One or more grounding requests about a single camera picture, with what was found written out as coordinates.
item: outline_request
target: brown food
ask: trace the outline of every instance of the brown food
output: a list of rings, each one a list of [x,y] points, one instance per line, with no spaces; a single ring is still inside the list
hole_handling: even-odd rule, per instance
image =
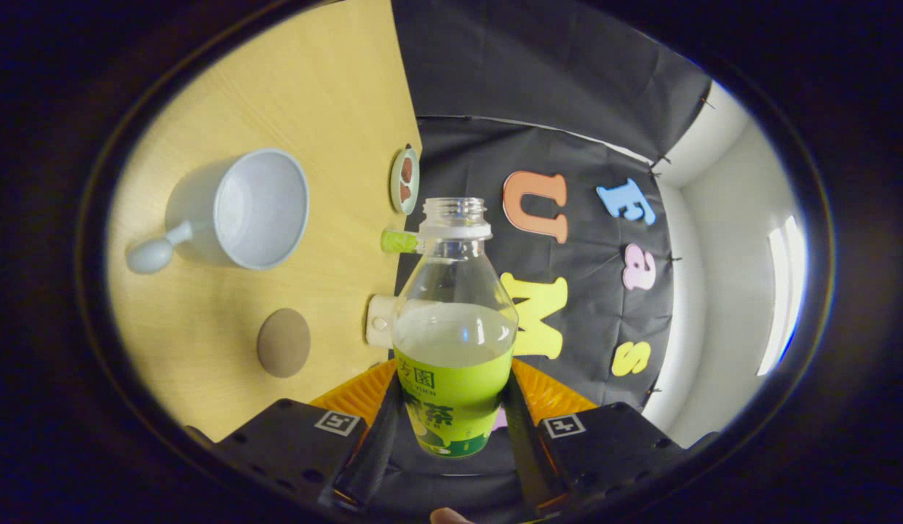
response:
[[[402,182],[412,182],[412,159],[402,160]]]

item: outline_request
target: black fabric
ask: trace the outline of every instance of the black fabric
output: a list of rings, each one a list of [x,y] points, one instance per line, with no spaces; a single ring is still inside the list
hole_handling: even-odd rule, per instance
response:
[[[574,0],[394,0],[415,112],[577,132],[657,160],[690,127],[710,78]]]
[[[673,298],[667,220],[648,166],[601,143],[558,130],[458,117],[419,119],[418,126],[423,143],[421,186],[417,208],[405,228],[418,230],[424,219],[421,205],[427,198],[484,199],[485,218],[493,229],[485,248],[498,273],[510,272],[522,281],[551,283],[564,277],[568,282],[567,305],[544,319],[564,338],[561,354],[557,359],[519,358],[598,405],[621,401],[643,408],[664,361]],[[563,245],[509,222],[502,208],[502,188],[517,170],[565,177],[564,207],[540,196],[523,199],[528,213],[542,218],[567,216],[568,239]],[[641,220],[614,218],[595,193],[598,186],[614,188],[628,178],[637,183],[655,212],[656,220],[649,226]],[[630,242],[654,255],[657,278],[648,291],[628,291],[621,281],[623,251]],[[400,256],[397,294],[417,262],[418,255]],[[650,343],[648,366],[637,374],[613,377],[613,354],[627,341]],[[468,490],[442,488],[462,478],[470,485]],[[410,497],[407,492],[413,487],[421,492]],[[404,511],[426,511],[448,505],[449,498],[454,498],[455,508],[478,514],[501,500],[521,500],[507,430],[495,431],[484,451],[474,457],[448,461],[422,451],[402,418],[374,511],[398,511],[396,501],[402,501]]]

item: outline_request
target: white ceramic cup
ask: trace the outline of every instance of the white ceramic cup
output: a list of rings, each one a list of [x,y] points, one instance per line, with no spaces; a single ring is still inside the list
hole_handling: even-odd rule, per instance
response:
[[[270,269],[289,258],[309,219],[309,185],[285,151],[268,148],[216,162],[172,190],[166,235],[128,252],[136,273],[183,258],[216,266]]]

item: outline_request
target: bottle neck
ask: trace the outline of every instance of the bottle neck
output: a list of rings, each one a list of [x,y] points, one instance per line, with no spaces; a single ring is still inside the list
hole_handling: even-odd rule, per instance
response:
[[[484,253],[483,239],[426,239],[422,255],[468,260]]]

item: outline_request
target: yellow wooden surface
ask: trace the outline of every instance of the yellow wooden surface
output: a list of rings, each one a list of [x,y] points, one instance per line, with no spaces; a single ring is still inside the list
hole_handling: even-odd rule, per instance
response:
[[[181,424],[220,439],[280,397],[308,402],[386,358],[364,343],[369,295],[392,294],[397,258],[379,251],[395,154],[421,152],[389,0],[318,7],[259,34],[207,69],[146,130],[119,182],[108,286],[124,345]],[[309,225],[270,271],[175,255],[136,275],[126,250],[163,235],[176,182],[218,159],[279,147],[309,179]],[[309,361],[292,378],[261,368],[255,342],[279,308],[302,313]]]

